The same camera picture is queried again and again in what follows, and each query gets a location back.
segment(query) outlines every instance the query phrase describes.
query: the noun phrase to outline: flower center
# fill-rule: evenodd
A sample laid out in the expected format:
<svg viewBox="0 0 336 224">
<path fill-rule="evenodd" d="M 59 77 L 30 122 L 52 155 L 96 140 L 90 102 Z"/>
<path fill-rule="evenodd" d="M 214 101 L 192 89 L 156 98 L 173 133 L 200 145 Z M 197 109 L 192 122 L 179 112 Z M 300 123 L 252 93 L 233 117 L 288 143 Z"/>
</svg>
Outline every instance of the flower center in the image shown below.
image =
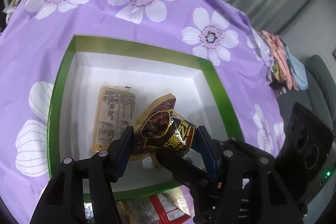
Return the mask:
<svg viewBox="0 0 336 224">
<path fill-rule="evenodd" d="M 214 32 L 209 32 L 208 31 L 208 34 L 206 35 L 206 40 L 207 40 L 207 43 L 214 43 L 215 40 L 217 39 L 217 36 Z"/>
</svg>

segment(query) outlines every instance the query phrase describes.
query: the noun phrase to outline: white wall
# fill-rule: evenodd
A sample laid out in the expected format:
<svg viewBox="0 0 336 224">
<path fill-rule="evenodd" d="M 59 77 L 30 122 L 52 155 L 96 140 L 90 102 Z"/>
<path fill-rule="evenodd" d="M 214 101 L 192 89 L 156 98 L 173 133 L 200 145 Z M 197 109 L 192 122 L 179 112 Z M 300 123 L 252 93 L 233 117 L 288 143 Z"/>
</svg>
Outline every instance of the white wall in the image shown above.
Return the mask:
<svg viewBox="0 0 336 224">
<path fill-rule="evenodd" d="M 336 82 L 336 0 L 312 0 L 281 34 L 290 52 L 303 63 L 318 54 Z"/>
</svg>

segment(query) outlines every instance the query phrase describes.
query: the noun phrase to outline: held snack package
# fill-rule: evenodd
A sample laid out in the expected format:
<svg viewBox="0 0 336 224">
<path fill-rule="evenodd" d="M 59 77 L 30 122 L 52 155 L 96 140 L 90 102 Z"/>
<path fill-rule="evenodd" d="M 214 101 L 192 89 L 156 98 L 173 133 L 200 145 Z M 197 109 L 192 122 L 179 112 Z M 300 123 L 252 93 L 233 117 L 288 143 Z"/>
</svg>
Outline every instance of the held snack package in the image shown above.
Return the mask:
<svg viewBox="0 0 336 224">
<path fill-rule="evenodd" d="M 129 199 L 123 205 L 130 224 L 182 224 L 190 219 L 163 194 Z"/>
<path fill-rule="evenodd" d="M 107 149 L 112 141 L 133 125 L 135 95 L 130 88 L 102 86 L 100 88 L 93 130 L 92 151 Z"/>
<path fill-rule="evenodd" d="M 166 149 L 181 157 L 190 150 L 196 126 L 174 111 L 175 102 L 172 94 L 162 96 L 136 120 L 131 160 L 141 159 L 137 155 L 157 149 Z"/>
</svg>

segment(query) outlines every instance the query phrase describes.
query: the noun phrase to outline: floral tablecloth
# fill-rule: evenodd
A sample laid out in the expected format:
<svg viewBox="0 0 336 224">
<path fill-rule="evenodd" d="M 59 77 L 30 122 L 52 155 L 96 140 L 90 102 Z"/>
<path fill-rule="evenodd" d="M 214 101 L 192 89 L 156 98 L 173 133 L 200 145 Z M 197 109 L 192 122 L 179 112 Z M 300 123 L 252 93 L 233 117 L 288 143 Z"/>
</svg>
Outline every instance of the floral tablecloth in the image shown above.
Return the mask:
<svg viewBox="0 0 336 224">
<path fill-rule="evenodd" d="M 283 120 L 272 59 L 244 13 L 221 0 L 22 0 L 0 36 L 0 196 L 27 224 L 49 180 L 46 126 L 74 34 L 117 37 L 210 59 L 246 142 L 276 156 Z"/>
</svg>

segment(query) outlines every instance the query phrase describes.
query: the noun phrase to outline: silver screw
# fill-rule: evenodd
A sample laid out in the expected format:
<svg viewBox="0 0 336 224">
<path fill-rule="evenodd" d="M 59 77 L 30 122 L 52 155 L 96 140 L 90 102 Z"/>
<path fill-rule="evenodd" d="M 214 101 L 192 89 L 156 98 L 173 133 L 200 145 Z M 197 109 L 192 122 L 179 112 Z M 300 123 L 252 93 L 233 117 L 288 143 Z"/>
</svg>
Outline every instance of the silver screw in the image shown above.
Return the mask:
<svg viewBox="0 0 336 224">
<path fill-rule="evenodd" d="M 108 152 L 106 150 L 100 150 L 98 152 L 98 156 L 99 157 L 105 157 L 108 154 Z"/>
<path fill-rule="evenodd" d="M 231 150 L 225 150 L 224 155 L 227 156 L 227 157 L 232 157 L 233 152 Z"/>
<path fill-rule="evenodd" d="M 199 183 L 200 183 L 200 185 L 202 185 L 204 187 L 208 185 L 208 181 L 206 179 L 200 179 Z"/>
<path fill-rule="evenodd" d="M 268 163 L 268 159 L 265 158 L 265 157 L 261 157 L 261 158 L 260 158 L 260 162 L 261 162 L 262 164 L 267 164 L 267 163 Z"/>
<path fill-rule="evenodd" d="M 63 162 L 65 163 L 65 164 L 69 164 L 69 163 L 71 163 L 72 162 L 72 158 L 65 158 L 64 160 L 63 160 Z"/>
</svg>

